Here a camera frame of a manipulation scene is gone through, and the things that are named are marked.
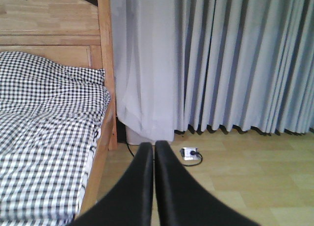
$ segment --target gray curtain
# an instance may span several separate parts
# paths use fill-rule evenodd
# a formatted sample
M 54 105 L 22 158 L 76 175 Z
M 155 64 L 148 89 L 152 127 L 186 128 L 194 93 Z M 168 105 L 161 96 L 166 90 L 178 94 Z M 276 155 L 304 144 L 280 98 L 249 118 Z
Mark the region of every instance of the gray curtain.
M 128 1 L 135 4 L 122 36 L 132 44 L 113 15 L 117 105 L 140 137 L 171 140 L 188 125 L 267 133 L 314 126 L 314 0 Z M 135 102 L 122 102 L 126 94 Z M 158 102 L 165 107 L 144 109 Z

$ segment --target bed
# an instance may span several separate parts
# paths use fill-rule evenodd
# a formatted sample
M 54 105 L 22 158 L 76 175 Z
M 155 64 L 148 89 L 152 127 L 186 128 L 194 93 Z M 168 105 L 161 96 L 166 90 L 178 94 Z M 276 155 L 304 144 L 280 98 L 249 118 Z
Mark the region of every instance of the bed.
M 2 183 L 2 189 L 5 188 L 6 191 L 13 187 L 22 187 L 23 190 L 15 189 L 11 192 L 7 191 L 6 194 L 0 193 L 0 195 L 2 194 L 0 199 L 0 208 L 2 207 L 0 209 L 0 225 L 65 225 L 95 204 L 107 151 L 115 149 L 117 145 L 110 0 L 0 0 L 0 60 L 0 63 L 6 63 L 6 67 L 2 67 L 2 71 L 0 71 L 0 75 L 6 74 L 1 84 L 2 101 L 8 93 L 3 88 L 15 87 L 15 78 L 17 78 L 19 83 L 23 84 L 22 92 L 16 92 L 14 89 L 10 90 L 18 94 L 19 98 L 17 100 L 20 99 L 21 93 L 23 99 L 28 97 L 33 99 L 38 94 L 42 96 L 45 93 L 45 100 L 50 102 L 49 106 L 46 104 L 41 106 L 40 109 L 36 108 L 37 110 L 32 111 L 31 115 L 27 113 L 30 107 L 28 105 L 33 101 L 25 102 L 23 100 L 23 103 L 17 103 L 18 105 L 15 107 L 12 106 L 14 102 L 8 102 L 7 100 L 1 104 L 2 120 L 8 120 L 9 125 L 5 128 L 0 127 L 2 133 L 6 131 L 6 136 L 2 135 L 0 137 L 0 143 L 3 144 L 0 146 L 0 158 L 2 158 L 0 184 Z M 15 71 L 15 77 L 12 77 L 11 74 L 8 75 L 10 68 L 14 68 L 12 71 Z M 30 77 L 36 81 L 41 79 L 39 84 L 46 91 L 38 91 L 34 81 L 28 80 Z M 55 87 L 51 87 L 51 85 L 57 84 L 56 81 L 63 79 L 63 77 L 67 81 L 62 80 L 60 82 L 59 87 L 63 89 L 63 92 L 59 92 L 59 94 L 63 93 L 67 97 L 58 97 L 54 93 L 53 95 L 57 98 L 47 98 L 47 96 L 51 96 L 52 92 L 50 91 L 55 92 Z M 26 85 L 31 89 L 28 95 L 23 93 Z M 98 113 L 86 111 L 86 107 L 84 107 L 84 110 L 83 108 L 77 108 L 77 103 L 71 103 L 73 98 L 69 97 L 69 91 L 75 91 L 76 94 L 76 88 L 79 88 L 79 91 L 86 96 L 86 101 L 91 103 L 81 102 L 81 97 L 78 97 L 76 102 L 85 104 L 86 107 L 90 107 L 90 104 L 101 103 L 100 108 L 97 108 Z M 8 107 L 13 108 L 15 112 L 15 115 L 12 115 L 15 118 L 11 121 L 8 118 L 8 112 L 5 113 Z M 58 169 L 59 173 L 68 172 L 68 168 L 76 166 L 77 160 L 71 159 L 69 161 L 70 158 L 64 158 L 64 156 L 79 156 L 77 149 L 81 148 L 84 150 L 84 157 L 79 158 L 81 159 L 80 163 L 83 164 L 79 165 L 81 169 L 78 170 L 79 175 L 76 178 L 76 182 L 80 185 L 73 190 L 73 188 L 70 188 L 69 181 L 62 179 L 62 174 L 53 172 L 53 177 L 61 175 L 59 180 L 56 181 L 59 185 L 51 185 L 50 188 L 52 189 L 44 191 L 43 194 L 42 188 L 45 188 L 46 185 L 39 185 L 38 188 L 25 188 L 27 184 L 32 185 L 32 182 L 29 183 L 29 181 L 34 179 L 38 181 L 37 176 L 27 181 L 21 177 L 25 175 L 23 167 L 26 165 L 25 159 L 27 159 L 27 156 L 31 153 L 33 156 L 40 157 L 44 156 L 41 152 L 45 152 L 36 149 L 38 146 L 44 145 L 45 140 L 43 140 L 43 137 L 34 132 L 32 138 L 37 141 L 41 138 L 40 145 L 38 143 L 35 145 L 32 139 L 27 141 L 29 132 L 24 126 L 32 124 L 31 128 L 38 126 L 41 132 L 43 130 L 51 131 L 55 129 L 53 125 L 60 126 L 56 123 L 56 117 L 58 116 L 60 120 L 63 119 L 60 118 L 62 112 L 59 109 L 61 108 L 65 108 L 66 111 L 74 109 L 76 113 L 71 111 L 71 118 L 75 118 L 77 122 L 81 123 L 83 116 L 88 117 L 81 126 L 91 126 L 91 130 L 87 133 L 92 137 L 87 137 L 87 139 L 92 141 L 89 141 L 89 146 L 85 148 L 76 147 L 78 140 L 85 140 L 85 134 L 81 137 L 81 133 L 75 133 L 73 131 L 75 127 L 73 128 L 71 123 L 72 126 L 67 127 L 66 131 L 59 130 L 61 133 L 70 132 L 70 134 L 74 134 L 74 137 L 68 138 L 61 145 L 62 147 L 70 145 L 70 148 L 67 147 L 66 151 L 70 150 L 71 152 L 64 152 L 62 160 L 55 155 L 53 161 L 50 160 L 50 162 L 45 163 L 45 166 L 51 167 L 52 163 L 55 164 L 56 162 L 63 163 L 62 167 L 55 167 L 55 169 Z M 44 113 L 54 114 L 54 117 L 52 119 L 47 118 Z M 88 123 L 86 120 L 93 116 L 97 117 L 95 123 Z M 46 145 L 49 148 L 50 146 L 53 148 L 51 140 L 55 140 L 55 138 L 46 140 Z M 12 154 L 11 150 L 13 148 L 19 151 Z M 11 164 L 8 160 L 16 161 L 16 159 L 19 159 L 17 167 L 13 166 L 8 170 L 7 166 Z M 46 167 L 43 171 L 39 171 L 35 167 L 38 162 L 37 157 L 33 158 L 32 161 L 28 165 L 28 171 L 31 171 L 33 176 L 33 170 L 36 170 L 36 175 L 44 173 L 43 176 L 45 176 Z M 15 184 L 16 178 L 23 180 Z M 49 182 L 47 179 L 51 179 L 51 176 L 46 177 L 46 182 Z M 63 189 L 64 192 L 61 194 L 56 193 L 59 189 Z M 24 192 L 20 196 L 27 196 L 27 198 L 25 201 L 14 202 L 18 197 L 15 197 L 16 195 L 12 193 L 21 193 L 21 191 Z M 35 197 L 35 201 L 32 202 L 32 198 L 28 196 L 35 196 L 36 194 L 45 195 L 45 197 Z M 72 198 L 65 200 L 68 195 L 71 195 Z

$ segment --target checkered bedsheet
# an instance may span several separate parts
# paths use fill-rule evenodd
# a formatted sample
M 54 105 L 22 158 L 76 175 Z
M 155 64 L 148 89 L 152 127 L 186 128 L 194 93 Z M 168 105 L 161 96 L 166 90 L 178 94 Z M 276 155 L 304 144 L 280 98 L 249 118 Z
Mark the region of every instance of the checkered bedsheet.
M 65 225 L 110 97 L 104 71 L 0 53 L 0 225 Z

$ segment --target laminate floor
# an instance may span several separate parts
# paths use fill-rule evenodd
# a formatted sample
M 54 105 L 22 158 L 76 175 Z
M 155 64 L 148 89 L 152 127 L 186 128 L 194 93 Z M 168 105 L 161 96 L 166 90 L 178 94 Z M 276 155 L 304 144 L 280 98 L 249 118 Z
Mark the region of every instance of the laminate floor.
M 171 147 L 181 160 L 182 147 L 197 147 L 204 157 L 191 175 L 225 204 L 263 226 L 314 225 L 314 134 L 264 136 L 236 129 L 176 134 Z M 136 152 L 137 146 L 131 146 Z M 125 144 L 110 151 L 99 198 L 132 161 Z M 158 226 L 156 199 L 152 226 Z

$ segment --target wooden bed frame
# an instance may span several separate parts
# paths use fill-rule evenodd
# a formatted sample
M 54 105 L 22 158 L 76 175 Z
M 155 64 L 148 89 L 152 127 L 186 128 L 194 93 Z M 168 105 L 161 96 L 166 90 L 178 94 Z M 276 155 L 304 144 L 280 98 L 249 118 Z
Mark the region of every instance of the wooden bed frame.
M 115 149 L 115 89 L 110 0 L 0 0 L 0 52 L 22 51 L 57 63 L 105 69 L 111 101 L 80 209 L 97 200 L 107 151 Z

